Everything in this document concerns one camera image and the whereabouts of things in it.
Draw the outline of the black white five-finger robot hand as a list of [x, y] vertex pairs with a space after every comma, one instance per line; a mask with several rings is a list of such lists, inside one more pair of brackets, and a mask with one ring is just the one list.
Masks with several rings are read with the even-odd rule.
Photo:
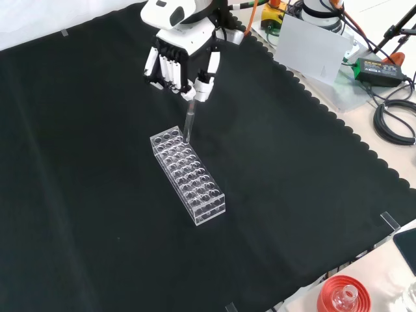
[[[148, 1], [140, 17], [158, 32], [144, 66], [146, 82], [186, 101], [207, 101], [220, 64], [219, 42], [239, 45], [244, 39], [229, 11], [227, 1]], [[189, 60], [202, 52], [208, 63], [191, 81]]]

